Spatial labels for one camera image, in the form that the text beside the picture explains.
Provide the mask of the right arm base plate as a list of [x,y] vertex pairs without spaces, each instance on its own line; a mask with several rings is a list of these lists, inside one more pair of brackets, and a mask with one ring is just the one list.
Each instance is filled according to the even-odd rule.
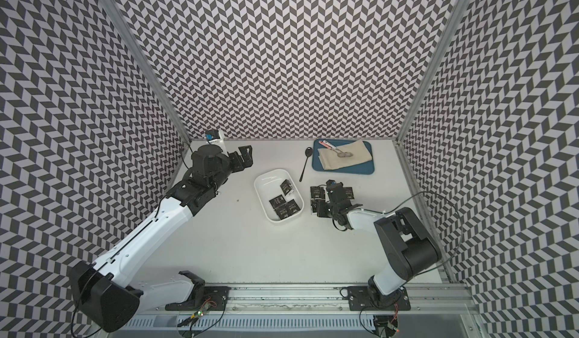
[[410,311],[410,298],[402,287],[384,295],[370,286],[348,286],[345,288],[351,311],[378,310],[387,312]]

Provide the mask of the white plastic storage box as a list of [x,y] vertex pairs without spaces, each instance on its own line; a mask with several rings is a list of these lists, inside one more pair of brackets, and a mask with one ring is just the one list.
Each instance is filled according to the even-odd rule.
[[254,181],[254,189],[265,217],[271,223],[287,223],[304,211],[304,200],[289,172],[284,169],[259,175]]

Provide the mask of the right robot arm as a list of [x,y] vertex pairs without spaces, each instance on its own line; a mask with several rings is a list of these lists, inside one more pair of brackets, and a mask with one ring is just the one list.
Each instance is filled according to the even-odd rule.
[[363,231],[378,237],[387,263],[369,278],[367,296],[376,308],[387,308],[403,299],[402,288],[442,259],[433,236],[411,208],[378,212],[354,204],[341,182],[328,180],[329,201],[318,214],[332,219],[341,231]]

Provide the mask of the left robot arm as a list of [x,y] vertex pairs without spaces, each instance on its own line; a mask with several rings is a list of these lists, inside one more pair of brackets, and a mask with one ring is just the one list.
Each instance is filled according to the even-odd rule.
[[191,155],[192,166],[167,191],[157,208],[116,246],[92,264],[81,261],[67,276],[75,303],[101,330],[112,333],[138,312],[159,306],[198,310],[205,304],[205,281],[183,270],[156,283],[134,284],[141,266],[171,235],[188,223],[236,172],[253,165],[253,148],[228,152],[223,142],[204,144]]

